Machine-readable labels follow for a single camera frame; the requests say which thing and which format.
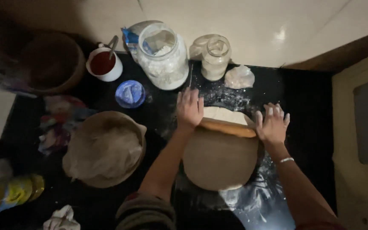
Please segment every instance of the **flattened dough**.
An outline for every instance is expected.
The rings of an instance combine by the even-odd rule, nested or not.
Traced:
[[[253,124],[241,112],[206,107],[204,117]],[[251,176],[257,159],[258,139],[240,138],[197,128],[183,156],[184,171],[195,185],[212,191],[233,190]]]

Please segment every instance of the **bracelet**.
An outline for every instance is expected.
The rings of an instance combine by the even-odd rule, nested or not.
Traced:
[[[284,163],[284,162],[289,161],[289,160],[295,161],[295,159],[293,159],[291,157],[288,157],[288,158],[285,158],[285,159],[280,160],[279,163]]]

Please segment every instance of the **blue lid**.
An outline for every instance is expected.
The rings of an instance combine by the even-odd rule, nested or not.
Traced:
[[[146,99],[146,91],[140,82],[128,80],[117,87],[115,98],[123,108],[137,108]]]

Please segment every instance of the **wooden rolling pin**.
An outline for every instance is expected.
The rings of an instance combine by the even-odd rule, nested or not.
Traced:
[[[244,137],[244,138],[256,137],[255,131],[249,126],[242,125],[242,124],[236,124],[232,122],[215,120],[212,118],[202,118],[199,126],[209,129],[209,130],[218,131],[221,133],[236,135],[238,137]]]

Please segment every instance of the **kitchen counter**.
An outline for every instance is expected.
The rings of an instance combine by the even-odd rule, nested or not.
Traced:
[[[47,157],[38,152],[39,119],[45,110],[43,99],[17,96],[1,138],[0,158],[7,157],[11,161],[15,175],[42,175],[46,187],[39,199],[1,212],[0,228],[39,227],[54,210],[69,204],[82,229],[114,229],[118,207],[127,195],[139,188],[146,171],[174,131],[177,93],[186,86],[200,90],[205,106],[226,107],[251,118],[256,110],[263,111],[263,104],[279,102],[284,111],[291,114],[286,138],[290,155],[336,211],[331,73],[251,66],[256,79],[253,88],[233,90],[224,87],[223,78],[217,82],[205,80],[200,71],[201,62],[191,60],[189,78],[184,85],[174,91],[162,91],[151,84],[130,55],[119,54],[119,57],[124,66],[119,79],[102,82],[86,73],[71,95],[90,108],[123,112],[147,126],[146,155],[139,168],[123,183],[106,189],[89,187],[78,180],[72,182],[62,170],[65,150]],[[130,79],[141,82],[146,90],[146,101],[136,109],[121,108],[114,98],[117,86]],[[182,189],[185,183],[188,182],[180,171],[172,198],[179,229],[225,227],[220,222],[241,229],[294,227],[272,162],[264,151],[248,184],[250,190],[269,189],[269,196],[259,189],[259,199],[266,197],[259,204],[257,193],[246,190],[236,205],[224,199],[221,206],[205,207],[193,202],[194,190]],[[255,199],[255,205],[246,208],[243,199],[249,202]]]

